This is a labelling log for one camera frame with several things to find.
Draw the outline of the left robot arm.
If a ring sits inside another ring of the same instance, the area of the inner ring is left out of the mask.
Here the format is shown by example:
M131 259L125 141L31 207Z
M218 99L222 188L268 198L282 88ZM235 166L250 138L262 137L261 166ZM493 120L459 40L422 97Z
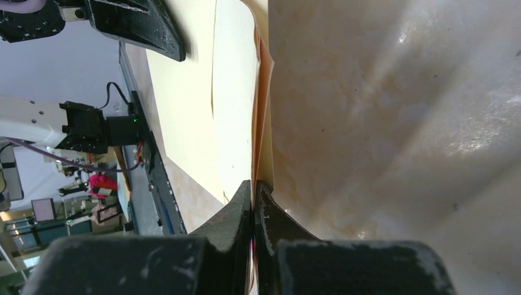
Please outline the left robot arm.
M165 1L2 1L1 39L9 43L52 37L65 24L88 21L102 35L186 59L186 42ZM1 137L17 145L104 154L139 143L147 133L141 109L106 117L101 107L66 101L36 102L1 97Z

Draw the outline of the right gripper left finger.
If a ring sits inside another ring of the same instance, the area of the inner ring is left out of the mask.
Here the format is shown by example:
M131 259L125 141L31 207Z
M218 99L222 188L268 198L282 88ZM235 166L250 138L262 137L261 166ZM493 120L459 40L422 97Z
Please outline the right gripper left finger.
M187 235L68 237L53 242L23 294L246 294L251 183Z

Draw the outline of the letter sheet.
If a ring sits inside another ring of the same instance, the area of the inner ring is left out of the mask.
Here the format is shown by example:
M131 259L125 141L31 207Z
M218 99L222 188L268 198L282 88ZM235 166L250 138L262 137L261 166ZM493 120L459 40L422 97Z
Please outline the letter sheet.
M218 1L213 48L217 178L229 199L244 180L273 187L267 1Z

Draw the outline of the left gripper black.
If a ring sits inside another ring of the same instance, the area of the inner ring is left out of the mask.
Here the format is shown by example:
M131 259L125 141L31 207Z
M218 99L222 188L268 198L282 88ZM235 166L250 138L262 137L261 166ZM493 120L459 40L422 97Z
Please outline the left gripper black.
M1 40L9 43L52 37L67 22L90 20L111 39L186 59L186 42L165 1L46 1L30 14L1 11Z

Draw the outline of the yellow envelope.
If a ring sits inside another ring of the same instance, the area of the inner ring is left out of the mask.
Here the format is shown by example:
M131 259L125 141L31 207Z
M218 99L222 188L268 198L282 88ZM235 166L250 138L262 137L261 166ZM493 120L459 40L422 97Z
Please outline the yellow envelope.
M221 203L213 119L213 48L218 1L168 1L187 40L182 62L147 51L167 156Z

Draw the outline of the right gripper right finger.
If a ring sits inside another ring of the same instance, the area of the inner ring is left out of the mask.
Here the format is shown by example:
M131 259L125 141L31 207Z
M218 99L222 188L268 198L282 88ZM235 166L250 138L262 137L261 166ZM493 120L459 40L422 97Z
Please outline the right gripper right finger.
M411 241L322 240L256 184L254 241L260 294L455 294L440 257Z

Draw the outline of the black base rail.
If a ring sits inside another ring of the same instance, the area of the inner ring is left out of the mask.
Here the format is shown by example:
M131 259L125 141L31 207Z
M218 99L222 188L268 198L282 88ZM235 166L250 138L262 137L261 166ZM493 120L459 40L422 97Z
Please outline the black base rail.
M119 64L135 106L142 137L143 164L130 174L131 213L141 235L184 235L187 230L167 174L164 144L159 124L146 51L119 44Z

